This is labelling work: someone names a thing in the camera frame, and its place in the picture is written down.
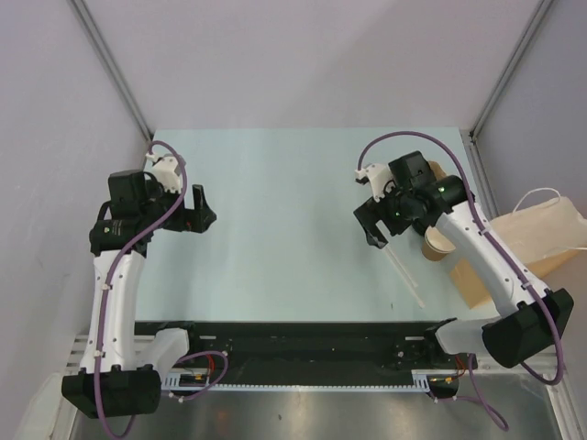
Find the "brown paper cup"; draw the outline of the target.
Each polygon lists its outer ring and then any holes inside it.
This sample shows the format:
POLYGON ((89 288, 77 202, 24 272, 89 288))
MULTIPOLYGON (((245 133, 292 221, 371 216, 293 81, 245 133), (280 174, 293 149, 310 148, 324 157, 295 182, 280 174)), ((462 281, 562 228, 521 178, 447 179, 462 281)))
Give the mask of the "brown paper cup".
POLYGON ((429 227, 426 230, 421 247, 422 255, 426 259, 433 262, 441 261, 443 258, 454 252, 455 249, 455 246, 435 227, 429 227))

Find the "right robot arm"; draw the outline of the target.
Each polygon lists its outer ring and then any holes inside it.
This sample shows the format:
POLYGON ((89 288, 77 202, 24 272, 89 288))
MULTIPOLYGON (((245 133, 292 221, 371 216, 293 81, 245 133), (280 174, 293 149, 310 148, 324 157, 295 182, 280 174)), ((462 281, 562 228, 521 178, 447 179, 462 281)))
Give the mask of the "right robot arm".
POLYGON ((435 176, 418 151, 356 170, 372 195, 354 212, 367 241, 385 248, 408 228, 436 228, 463 255, 490 293, 497 315, 439 324, 423 344, 425 361, 444 368, 456 354, 483 353, 512 368, 560 341, 574 301, 551 290, 497 236, 462 178, 435 176))

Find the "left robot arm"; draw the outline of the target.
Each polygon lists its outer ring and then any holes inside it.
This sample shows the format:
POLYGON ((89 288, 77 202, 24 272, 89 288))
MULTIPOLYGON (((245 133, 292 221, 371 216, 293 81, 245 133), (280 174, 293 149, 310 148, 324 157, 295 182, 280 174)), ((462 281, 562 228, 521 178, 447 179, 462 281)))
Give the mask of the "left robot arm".
POLYGON ((124 170, 108 178, 109 198, 89 233, 94 256, 94 302, 88 341, 77 373, 61 394, 86 416, 137 416, 156 411, 161 384, 178 361, 190 367, 203 345, 182 329, 159 331, 135 349, 138 284, 154 233, 203 234, 216 220, 198 184, 172 171, 124 170))

